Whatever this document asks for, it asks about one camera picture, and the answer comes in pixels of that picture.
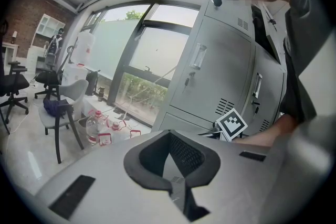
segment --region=tree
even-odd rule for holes
[[[130,12],[126,12],[126,18],[125,20],[136,20],[136,19],[141,19],[142,15],[144,12],[135,12],[135,10],[132,10]]]

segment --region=cabinet vent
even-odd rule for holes
[[[238,26],[242,27],[245,30],[248,30],[248,23],[240,18],[238,18]]]
[[[264,120],[259,131],[262,132],[266,130],[268,128],[268,125],[269,125],[269,121]]]
[[[217,109],[215,111],[215,113],[217,113],[218,115],[224,115],[227,112],[229,112],[232,108],[233,108],[234,104],[224,100],[223,98],[220,99]]]
[[[247,22],[245,22],[245,21],[244,21],[244,29],[245,29],[245,30],[248,30],[248,24],[247,24]]]
[[[240,18],[238,18],[238,25],[239,25],[240,27],[243,27],[243,20],[240,19]]]
[[[173,179],[171,180],[171,182],[181,184],[181,183],[184,182],[184,178],[183,177],[174,176]]]

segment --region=window frame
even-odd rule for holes
[[[199,11],[201,9],[200,5],[196,4],[191,4],[187,2],[180,2],[180,1],[166,1],[166,0],[143,0],[143,1],[132,1],[132,2],[125,2],[122,4],[117,4],[113,6],[107,6],[103,9],[97,10],[93,12],[89,18],[87,19],[86,23],[89,23],[92,18],[94,17],[95,14],[98,14],[101,12],[99,17],[96,19],[96,21],[91,24],[91,25],[86,25],[82,28],[81,31],[90,30],[90,33],[94,33],[95,30],[97,29],[98,24],[101,22],[101,20],[104,18],[105,14],[115,8],[119,7],[126,7],[126,6],[134,6],[134,5],[145,5],[149,4],[150,6],[148,9],[145,11],[143,16],[140,18],[139,22],[137,23],[135,29],[133,30],[131,36],[128,39],[128,42],[126,43],[126,46],[124,48],[124,51],[121,54],[121,57],[119,59],[117,68],[115,70],[111,86],[110,86],[110,91],[108,94],[108,98],[106,100],[107,105],[112,105],[116,106],[120,109],[123,109],[122,106],[116,103],[116,98],[118,94],[118,89],[123,77],[124,73],[128,73],[131,75],[134,75],[136,77],[139,77],[141,79],[147,80],[149,82],[154,82],[160,76],[155,75],[153,73],[146,72],[145,70],[137,69],[135,67],[130,66],[130,62],[132,60],[132,57],[135,53],[135,50],[139,44],[139,39],[136,39],[137,36],[141,35],[146,28],[157,28],[157,29],[163,29],[163,30],[168,30],[168,31],[174,31],[177,33],[185,34],[185,35],[190,35],[190,32],[192,30],[192,27],[184,26],[184,25],[179,25],[175,23],[169,23],[169,22],[162,22],[162,21],[156,21],[156,20],[150,20],[156,9],[160,5],[170,5],[170,6],[178,6],[178,7],[183,7],[183,8],[190,8]],[[165,88],[169,87],[170,80],[166,78],[160,79],[158,82],[156,82],[157,85],[163,86]],[[149,122],[143,121],[139,119],[135,114],[133,114],[130,111],[127,111],[128,114],[130,114],[133,118],[141,122],[142,124],[152,127],[152,125]]]

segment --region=tiled floor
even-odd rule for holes
[[[8,124],[11,135],[7,135],[0,123],[0,150],[2,152],[0,162],[13,182],[33,195],[59,171],[89,152],[100,148],[99,145],[92,146],[86,137],[80,134],[85,147],[84,150],[80,150],[72,130],[61,127],[59,147],[62,163],[58,164],[54,130],[49,130],[49,134],[45,135],[38,115],[38,107],[43,105],[44,96],[40,95],[38,99],[34,99],[34,92],[42,91],[43,86],[39,83],[35,85],[37,87],[29,87],[20,92],[21,96],[28,96],[29,114],[26,115],[24,109],[13,107]],[[7,97],[1,97],[0,103],[6,100]],[[8,107],[2,108],[4,115],[7,109]],[[146,126],[139,127],[144,133],[150,132],[150,128]]]

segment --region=cabinet handle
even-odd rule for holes
[[[253,94],[252,94],[255,98],[259,97],[261,81],[262,81],[262,75],[257,73],[256,83],[254,85]]]
[[[197,43],[192,61],[189,65],[191,68],[194,68],[196,70],[201,69],[201,65],[202,65],[202,62],[203,62],[203,59],[206,53],[206,49],[207,47],[205,45]]]

